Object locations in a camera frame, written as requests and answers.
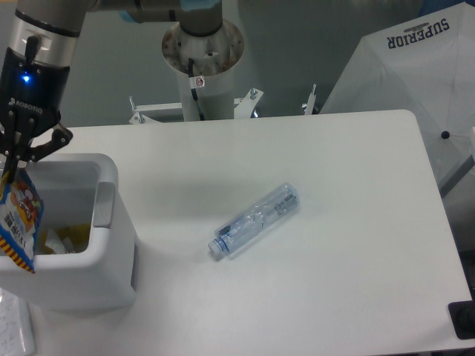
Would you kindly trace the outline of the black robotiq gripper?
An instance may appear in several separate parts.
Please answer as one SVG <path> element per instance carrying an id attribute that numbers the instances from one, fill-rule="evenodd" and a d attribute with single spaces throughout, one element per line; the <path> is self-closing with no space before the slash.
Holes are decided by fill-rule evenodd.
<path id="1" fill-rule="evenodd" d="M 8 182 L 16 178 L 20 161 L 38 162 L 73 139 L 73 133 L 58 123 L 69 73 L 69 67 L 28 65 L 25 57 L 6 50 L 1 73 L 1 153 L 6 157 L 3 177 Z M 50 141 L 30 146 L 34 137 L 51 128 Z"/>

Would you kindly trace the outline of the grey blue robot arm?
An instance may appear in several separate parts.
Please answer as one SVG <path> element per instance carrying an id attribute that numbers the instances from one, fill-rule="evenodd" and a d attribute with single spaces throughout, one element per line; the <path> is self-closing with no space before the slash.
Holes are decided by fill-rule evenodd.
<path id="1" fill-rule="evenodd" d="M 229 69 L 221 1 L 17 1 L 1 69 L 2 176 L 65 147 L 72 133 L 60 106 L 87 19 L 116 13 L 124 22 L 169 23 L 163 54 L 189 76 Z"/>

